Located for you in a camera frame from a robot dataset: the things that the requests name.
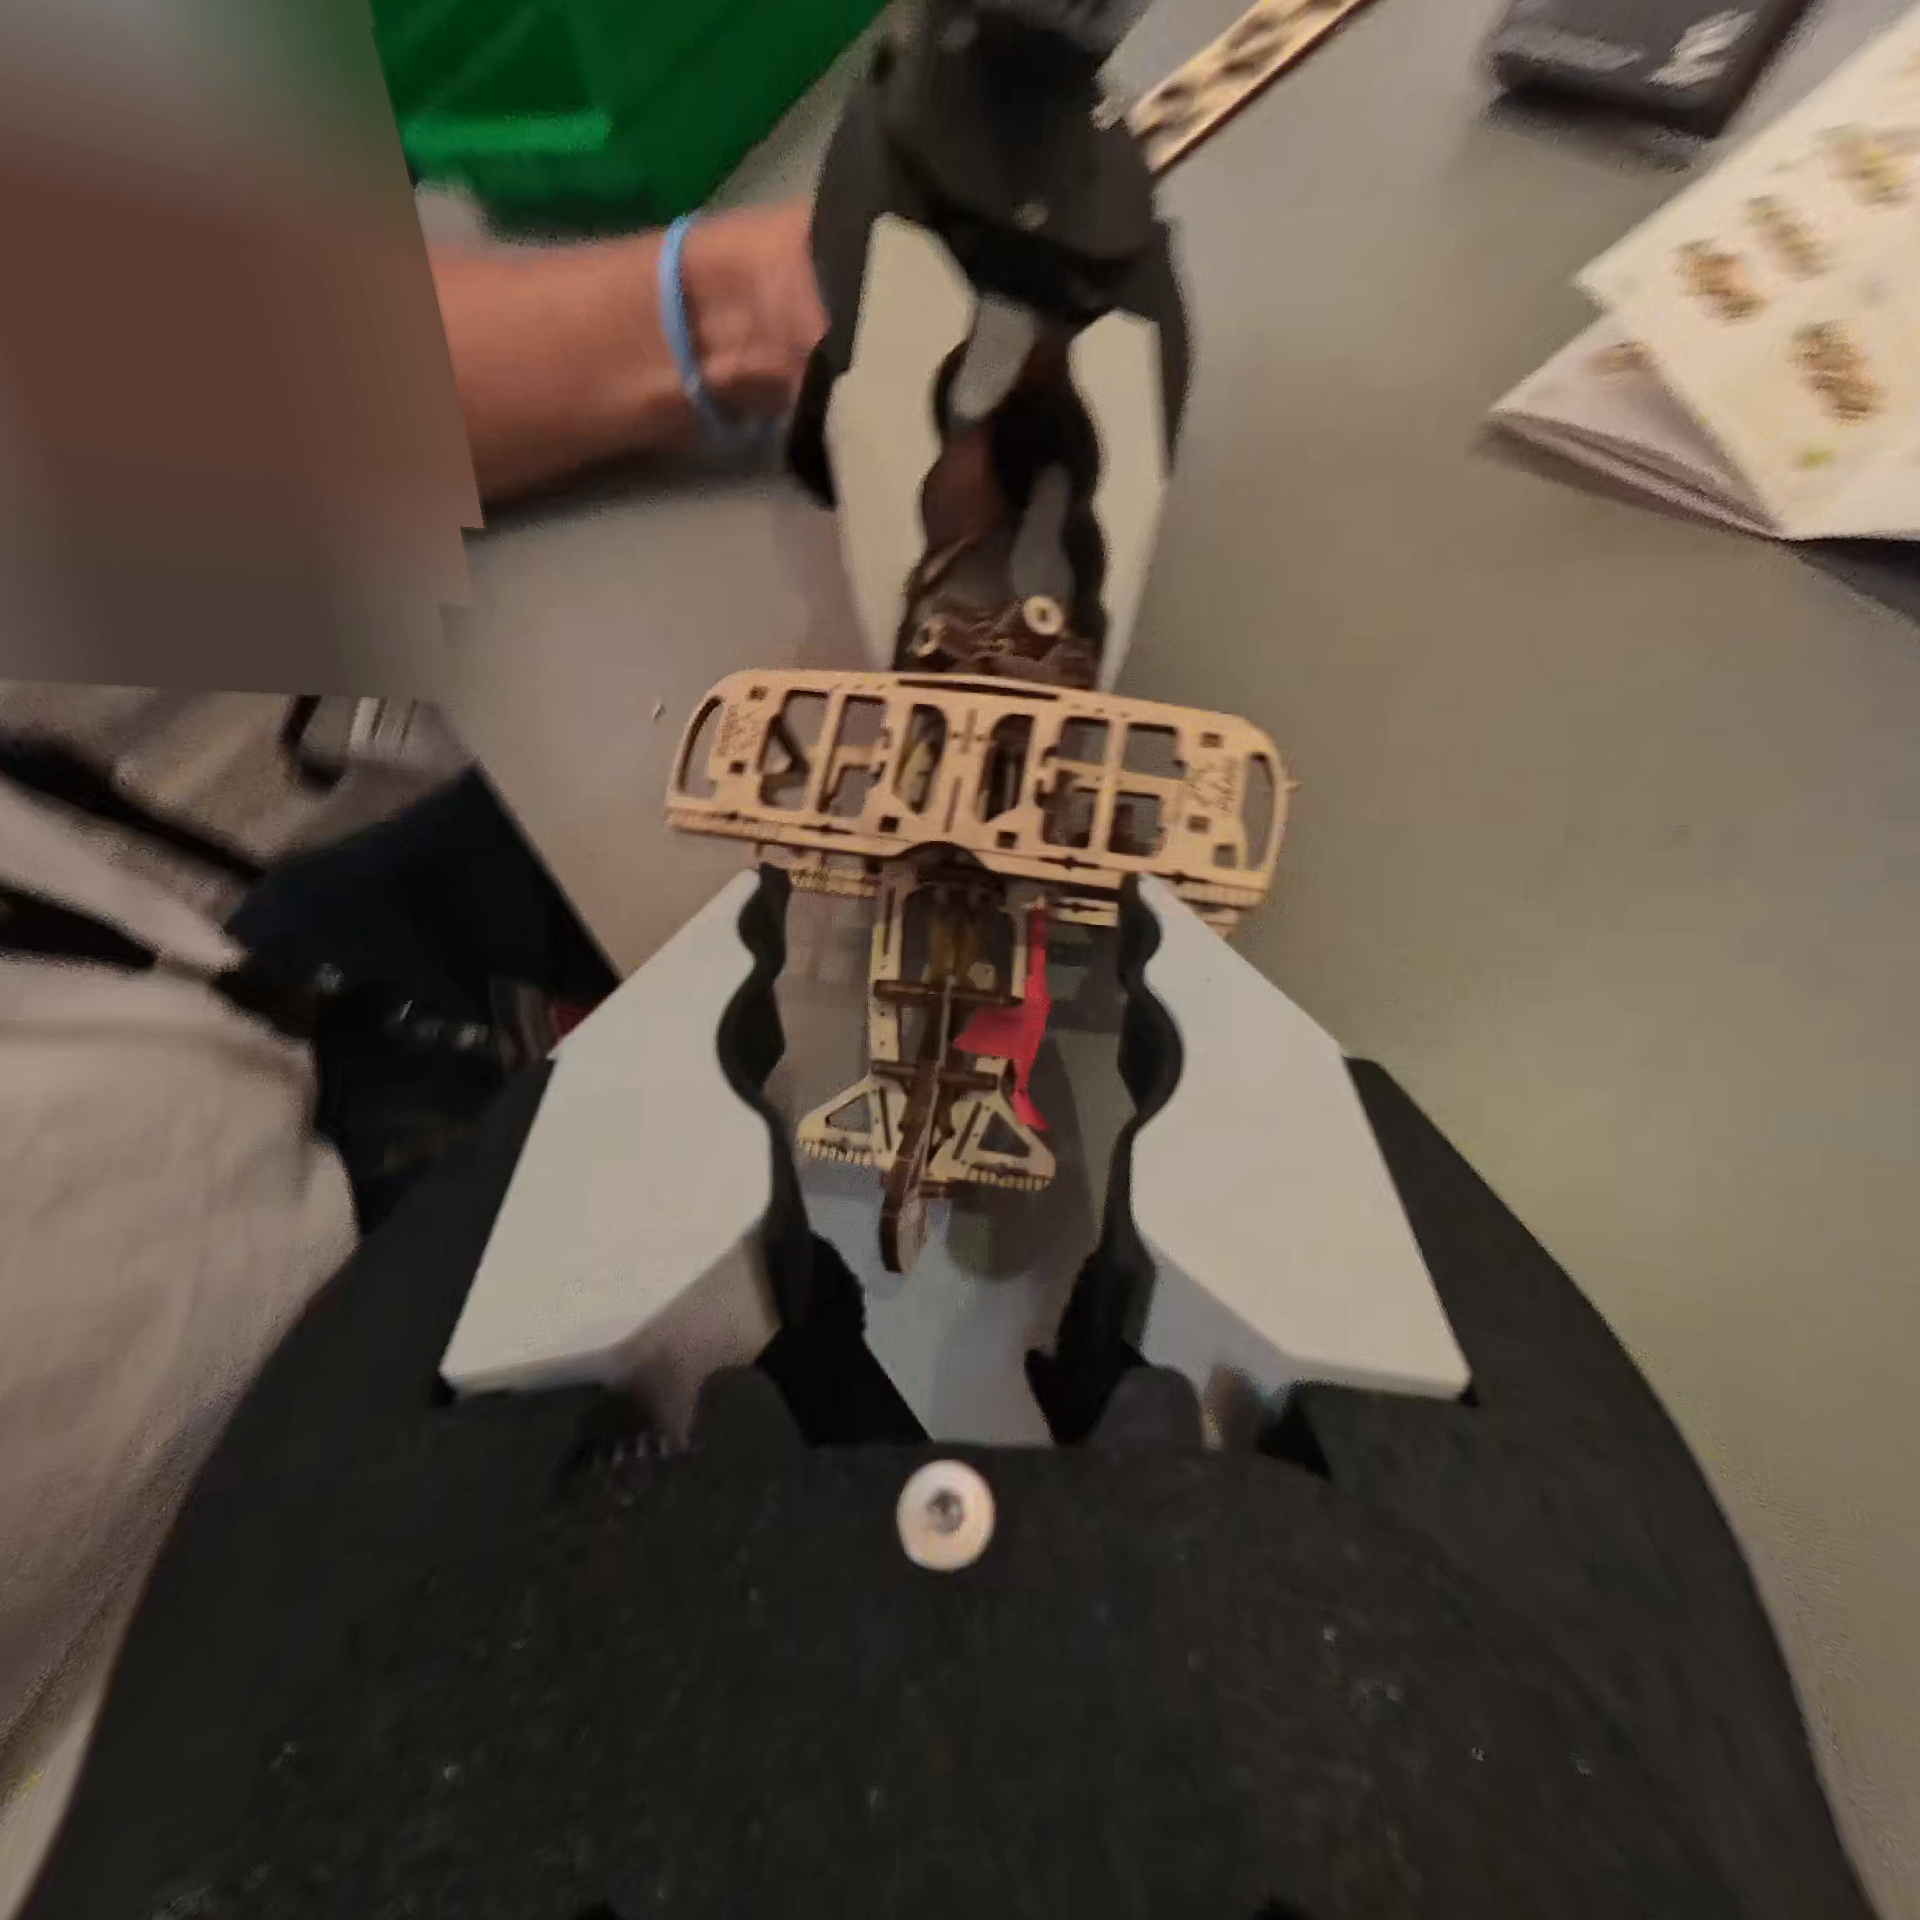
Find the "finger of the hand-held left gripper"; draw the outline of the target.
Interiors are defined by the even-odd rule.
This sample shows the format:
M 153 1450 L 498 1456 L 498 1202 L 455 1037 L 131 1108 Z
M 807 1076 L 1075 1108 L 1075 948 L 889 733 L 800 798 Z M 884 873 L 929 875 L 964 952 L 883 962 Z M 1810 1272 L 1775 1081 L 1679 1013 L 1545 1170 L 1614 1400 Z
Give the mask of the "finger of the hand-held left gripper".
M 864 247 L 849 369 L 828 395 L 837 547 L 872 671 L 889 671 L 924 564 L 924 479 L 942 464 L 934 384 L 974 339 L 974 288 L 954 250 L 883 211 Z
M 1042 595 L 1113 686 L 1159 551 L 1173 430 L 1165 334 L 1109 312 L 1075 334 L 1042 326 Z

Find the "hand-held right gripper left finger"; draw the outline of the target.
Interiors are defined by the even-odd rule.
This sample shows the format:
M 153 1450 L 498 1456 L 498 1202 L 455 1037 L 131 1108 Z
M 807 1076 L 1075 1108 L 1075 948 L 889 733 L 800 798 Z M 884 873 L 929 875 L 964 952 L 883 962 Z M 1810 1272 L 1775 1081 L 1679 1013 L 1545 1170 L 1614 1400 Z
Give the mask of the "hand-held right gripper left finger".
M 725 1076 L 748 897 L 758 875 L 715 889 L 549 1058 L 443 1381 L 706 1381 L 777 1333 L 771 1139 Z

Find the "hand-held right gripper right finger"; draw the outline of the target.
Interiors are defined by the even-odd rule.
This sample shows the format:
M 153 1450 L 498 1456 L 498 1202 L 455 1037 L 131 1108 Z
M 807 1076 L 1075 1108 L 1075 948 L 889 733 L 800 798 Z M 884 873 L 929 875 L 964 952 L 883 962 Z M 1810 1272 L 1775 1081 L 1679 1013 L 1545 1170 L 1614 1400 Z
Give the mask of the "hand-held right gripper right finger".
M 1173 1081 L 1132 1139 L 1137 1353 L 1195 1395 L 1460 1395 L 1468 1353 L 1348 1058 L 1169 883 L 1137 902 L 1141 1013 L 1173 1033 Z

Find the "wooden model biplane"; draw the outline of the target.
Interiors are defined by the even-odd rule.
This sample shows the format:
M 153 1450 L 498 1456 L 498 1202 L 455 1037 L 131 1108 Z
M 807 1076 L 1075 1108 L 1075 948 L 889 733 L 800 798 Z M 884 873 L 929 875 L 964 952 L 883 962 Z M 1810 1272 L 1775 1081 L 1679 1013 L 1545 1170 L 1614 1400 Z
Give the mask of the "wooden model biplane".
M 1145 875 L 1227 934 L 1271 889 L 1286 798 L 1257 726 L 1096 691 L 1096 648 L 1025 595 L 929 605 L 889 671 L 715 681 L 662 822 L 873 902 L 864 1076 L 800 1149 L 873 1170 L 883 1268 L 911 1272 L 934 1202 L 1055 1179 L 1033 1105 L 1051 934 L 1113 927 Z

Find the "grey desk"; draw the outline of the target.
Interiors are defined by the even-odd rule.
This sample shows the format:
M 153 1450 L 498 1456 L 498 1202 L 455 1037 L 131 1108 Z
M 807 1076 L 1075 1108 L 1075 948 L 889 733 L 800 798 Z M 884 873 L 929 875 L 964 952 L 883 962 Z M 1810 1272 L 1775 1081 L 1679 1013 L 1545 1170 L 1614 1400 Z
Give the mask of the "grey desk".
M 1485 433 L 1700 164 L 1494 110 L 1494 19 L 1361 7 L 1169 168 L 1192 391 L 1119 686 L 1280 739 L 1243 952 L 1641 1359 L 1914 1916 L 1914 620 Z

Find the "person's left hand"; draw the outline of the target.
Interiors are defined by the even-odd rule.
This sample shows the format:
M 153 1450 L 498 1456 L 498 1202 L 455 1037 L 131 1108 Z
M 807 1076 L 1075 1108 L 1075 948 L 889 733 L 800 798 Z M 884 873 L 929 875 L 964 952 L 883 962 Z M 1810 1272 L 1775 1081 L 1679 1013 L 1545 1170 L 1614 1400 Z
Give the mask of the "person's left hand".
M 678 250 L 691 362 L 732 430 L 790 419 L 809 347 L 828 334 L 809 202 L 697 216 Z

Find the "wooden parts sheet with holes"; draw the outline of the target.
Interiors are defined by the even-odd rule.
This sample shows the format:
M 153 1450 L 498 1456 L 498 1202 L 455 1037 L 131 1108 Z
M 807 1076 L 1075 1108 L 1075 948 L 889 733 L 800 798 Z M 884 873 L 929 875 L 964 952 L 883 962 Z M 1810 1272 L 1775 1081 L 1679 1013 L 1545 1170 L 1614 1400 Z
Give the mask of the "wooden parts sheet with holes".
M 1363 0 L 1257 0 L 1211 44 L 1132 96 L 1128 129 L 1155 181 L 1200 152 L 1242 110 L 1303 66 Z

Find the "blue wristband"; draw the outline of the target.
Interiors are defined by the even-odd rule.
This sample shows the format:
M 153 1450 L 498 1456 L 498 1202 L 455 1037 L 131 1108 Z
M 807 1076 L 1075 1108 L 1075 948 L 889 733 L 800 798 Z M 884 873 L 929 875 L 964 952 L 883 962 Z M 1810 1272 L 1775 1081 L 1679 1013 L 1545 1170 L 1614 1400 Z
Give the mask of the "blue wristband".
M 652 259 L 652 297 L 655 297 L 655 334 L 662 334 L 662 354 L 667 369 L 678 383 L 678 395 L 691 411 L 691 419 L 706 430 L 713 446 L 743 446 L 758 433 L 748 419 L 726 412 L 703 369 L 703 347 L 691 334 L 691 297 L 685 297 L 685 240 L 697 236 L 703 211 L 678 211 L 676 222 L 662 222 L 655 236 L 655 259 Z

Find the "person's dark trousers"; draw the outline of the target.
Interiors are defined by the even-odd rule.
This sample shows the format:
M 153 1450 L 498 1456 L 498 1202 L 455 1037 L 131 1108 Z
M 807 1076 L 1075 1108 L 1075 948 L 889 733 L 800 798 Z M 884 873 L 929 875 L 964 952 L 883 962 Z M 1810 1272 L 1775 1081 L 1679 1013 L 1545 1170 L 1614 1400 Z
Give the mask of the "person's dark trousers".
M 317 1031 L 317 1131 L 364 1234 L 539 1063 L 539 1022 L 621 983 L 484 775 L 279 861 L 226 934 L 279 977 L 338 974 Z

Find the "green plastic bin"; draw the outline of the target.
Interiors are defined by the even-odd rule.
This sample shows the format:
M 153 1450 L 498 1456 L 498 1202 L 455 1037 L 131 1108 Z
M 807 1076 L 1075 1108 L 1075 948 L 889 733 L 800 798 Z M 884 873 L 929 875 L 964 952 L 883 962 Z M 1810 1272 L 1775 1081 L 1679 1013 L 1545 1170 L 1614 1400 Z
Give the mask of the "green plastic bin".
M 883 0 L 376 0 L 407 172 L 529 236 L 662 227 L 844 62 Z

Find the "person's white shirt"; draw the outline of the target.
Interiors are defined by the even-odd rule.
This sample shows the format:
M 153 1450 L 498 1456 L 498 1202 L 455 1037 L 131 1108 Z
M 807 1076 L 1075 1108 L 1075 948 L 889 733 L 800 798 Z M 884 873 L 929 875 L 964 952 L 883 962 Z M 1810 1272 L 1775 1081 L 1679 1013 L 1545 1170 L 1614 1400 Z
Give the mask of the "person's white shirt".
M 4 681 L 4 746 L 258 875 L 4 777 L 4 889 L 155 948 L 155 974 L 4 952 L 0 1724 L 4 1795 L 76 1741 L 131 1606 L 258 1353 L 351 1246 L 317 1063 L 218 1000 L 240 913 L 305 854 L 279 699 Z

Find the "white instruction booklet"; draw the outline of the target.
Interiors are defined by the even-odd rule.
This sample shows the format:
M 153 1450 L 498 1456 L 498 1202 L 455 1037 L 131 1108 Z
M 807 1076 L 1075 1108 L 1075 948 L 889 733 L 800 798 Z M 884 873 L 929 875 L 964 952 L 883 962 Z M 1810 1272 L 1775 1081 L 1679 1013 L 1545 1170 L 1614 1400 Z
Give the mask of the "white instruction booklet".
M 1920 538 L 1920 10 L 1575 272 L 1489 430 L 1755 538 Z

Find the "black model kit box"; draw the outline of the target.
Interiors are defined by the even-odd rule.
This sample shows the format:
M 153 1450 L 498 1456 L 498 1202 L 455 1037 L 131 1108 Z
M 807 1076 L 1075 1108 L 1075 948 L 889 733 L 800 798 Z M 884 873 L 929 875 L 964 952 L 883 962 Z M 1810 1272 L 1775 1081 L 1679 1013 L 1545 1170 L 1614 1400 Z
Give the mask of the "black model kit box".
M 1485 37 L 1499 92 L 1726 137 L 1806 0 L 1518 0 Z

